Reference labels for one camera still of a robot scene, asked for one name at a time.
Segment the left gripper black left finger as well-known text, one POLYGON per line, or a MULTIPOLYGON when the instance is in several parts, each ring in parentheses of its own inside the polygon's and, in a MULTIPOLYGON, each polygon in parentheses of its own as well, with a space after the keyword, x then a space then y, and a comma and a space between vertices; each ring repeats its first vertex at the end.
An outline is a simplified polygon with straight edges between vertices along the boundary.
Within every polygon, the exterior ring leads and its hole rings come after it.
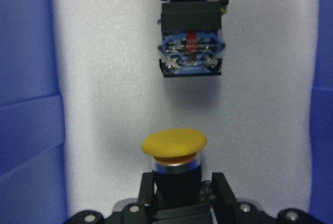
POLYGON ((138 203, 144 206, 148 220, 153 220, 157 211, 157 197, 155 194, 155 182, 152 172, 142 174, 138 203))

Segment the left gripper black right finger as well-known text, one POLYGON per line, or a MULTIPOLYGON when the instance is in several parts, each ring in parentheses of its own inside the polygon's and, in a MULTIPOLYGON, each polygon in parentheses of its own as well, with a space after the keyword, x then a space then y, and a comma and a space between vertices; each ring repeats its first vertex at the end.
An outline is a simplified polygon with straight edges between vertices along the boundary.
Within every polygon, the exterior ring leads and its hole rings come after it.
POLYGON ((212 191, 215 195, 213 209, 216 216, 236 216, 236 197, 221 172, 212 173, 212 191))

